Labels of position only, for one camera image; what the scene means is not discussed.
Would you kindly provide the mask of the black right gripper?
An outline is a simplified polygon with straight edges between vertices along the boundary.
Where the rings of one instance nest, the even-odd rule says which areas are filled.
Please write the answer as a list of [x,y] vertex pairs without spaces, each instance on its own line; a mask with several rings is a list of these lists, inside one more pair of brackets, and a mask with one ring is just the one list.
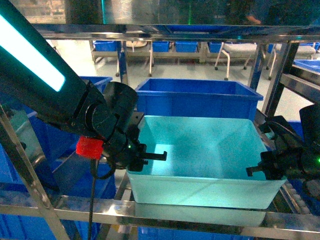
[[247,167],[248,177],[262,172],[267,180],[320,178],[320,119],[315,116],[301,120],[301,138],[283,116],[269,117],[260,126],[274,133],[275,150],[260,154],[257,166]]

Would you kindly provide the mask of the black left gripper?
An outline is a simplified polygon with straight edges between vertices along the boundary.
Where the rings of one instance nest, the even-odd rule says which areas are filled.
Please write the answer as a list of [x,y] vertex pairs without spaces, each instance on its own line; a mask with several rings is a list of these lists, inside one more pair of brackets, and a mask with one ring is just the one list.
[[166,161],[167,152],[163,153],[148,153],[146,145],[140,143],[140,125],[144,120],[143,112],[134,111],[127,127],[124,129],[126,137],[123,146],[117,151],[114,146],[108,142],[103,145],[102,155],[106,157],[108,164],[115,164],[116,169],[128,169],[131,172],[141,172],[144,165],[148,164],[147,160]]

